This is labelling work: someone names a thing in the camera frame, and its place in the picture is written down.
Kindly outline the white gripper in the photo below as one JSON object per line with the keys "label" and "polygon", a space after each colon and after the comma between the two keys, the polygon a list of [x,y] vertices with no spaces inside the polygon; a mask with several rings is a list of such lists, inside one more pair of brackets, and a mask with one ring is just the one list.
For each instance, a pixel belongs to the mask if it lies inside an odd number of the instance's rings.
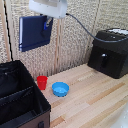
{"label": "white gripper", "polygon": [[29,9],[47,15],[43,30],[47,30],[53,18],[62,19],[66,15],[67,0],[29,0]]}

